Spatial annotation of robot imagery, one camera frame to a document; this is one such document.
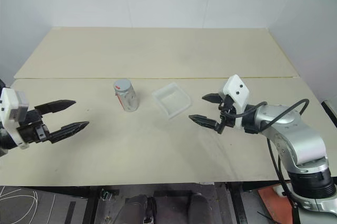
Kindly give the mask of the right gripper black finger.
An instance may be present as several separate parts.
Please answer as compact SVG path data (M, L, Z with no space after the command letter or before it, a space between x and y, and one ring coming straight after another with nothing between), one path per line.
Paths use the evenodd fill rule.
M214 119L209 119L202 115L189 115L189 119L202 127L213 129L216 132L221 132L221 125Z
M206 94L202 97L203 100L206 100L211 103L222 103L223 99L218 93Z

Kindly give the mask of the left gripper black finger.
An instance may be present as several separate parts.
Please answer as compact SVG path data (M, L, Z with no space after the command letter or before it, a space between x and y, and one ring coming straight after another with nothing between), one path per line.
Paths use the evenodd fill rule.
M35 110L38 111L40 115L45 115L49 113L57 113L59 111L65 110L70 106L74 105L76 101L74 100L57 100L42 105L35 106Z
M63 126L60 130L50 133L48 140L52 144L64 140L83 130L89 123L89 121L81 121Z

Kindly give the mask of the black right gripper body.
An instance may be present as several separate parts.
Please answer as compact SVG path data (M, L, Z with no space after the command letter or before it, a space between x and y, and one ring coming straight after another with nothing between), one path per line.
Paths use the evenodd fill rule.
M225 95L221 103L218 106L220 111L221 122L216 128L218 134L221 134L225 127L234 127L235 118L231 117L231 110L233 109L234 100L229 96Z

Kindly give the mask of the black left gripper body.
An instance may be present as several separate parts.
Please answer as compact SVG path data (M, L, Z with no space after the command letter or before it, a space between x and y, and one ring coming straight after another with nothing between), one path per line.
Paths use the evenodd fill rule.
M19 122L17 131L25 143L39 143L50 139L50 133L42 120L43 116L38 110L33 109L27 112L23 121Z

